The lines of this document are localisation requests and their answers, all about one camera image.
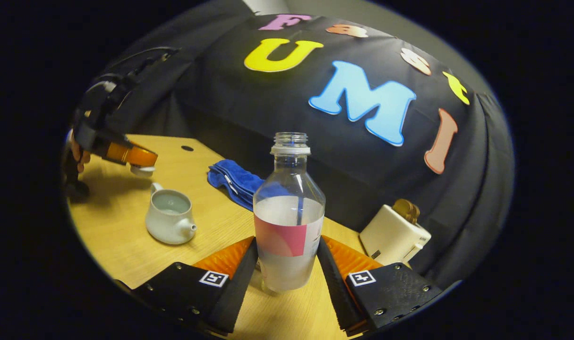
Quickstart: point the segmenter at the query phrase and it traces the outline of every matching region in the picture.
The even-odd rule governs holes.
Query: blue cloth
[[[229,159],[219,161],[209,169],[207,181],[213,187],[226,187],[235,203],[253,211],[253,195],[264,180]]]

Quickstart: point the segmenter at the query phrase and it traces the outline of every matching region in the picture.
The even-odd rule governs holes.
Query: plastic bottle
[[[274,292],[310,279],[326,199],[310,178],[305,133],[276,133],[274,172],[254,195],[255,237],[264,284]]]

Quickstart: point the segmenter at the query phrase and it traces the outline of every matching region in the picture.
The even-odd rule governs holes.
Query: pink label
[[[307,224],[300,226],[279,226],[255,218],[255,239],[266,252],[278,256],[301,256],[306,245]]]

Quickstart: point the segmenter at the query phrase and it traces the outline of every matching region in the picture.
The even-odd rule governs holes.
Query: wooden table
[[[220,155],[192,138],[128,138],[158,153],[153,176],[136,177],[129,166],[92,157],[80,176],[91,195],[85,203],[69,205],[84,246],[111,278],[134,289],[175,261],[193,264],[255,234],[253,213],[207,182],[208,166],[222,160]],[[194,150],[186,151],[182,145]],[[273,162],[270,154],[267,157]],[[188,243],[170,246],[148,234],[144,219],[153,182],[191,199],[198,230]],[[358,233],[345,226],[325,218],[322,234],[364,254]],[[281,295],[264,293],[261,273],[254,271],[235,331],[228,338],[347,338],[339,329],[318,259],[306,286]]]

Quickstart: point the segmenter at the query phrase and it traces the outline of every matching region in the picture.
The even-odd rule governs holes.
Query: blue letter m
[[[310,98],[310,105],[328,114],[341,112],[339,98],[345,91],[348,119],[356,122],[370,110],[379,106],[377,114],[365,121],[367,130],[394,146],[404,143],[402,124],[406,109],[416,99],[415,92],[394,81],[371,90],[364,70],[354,64],[334,61],[335,74],[317,97]]]

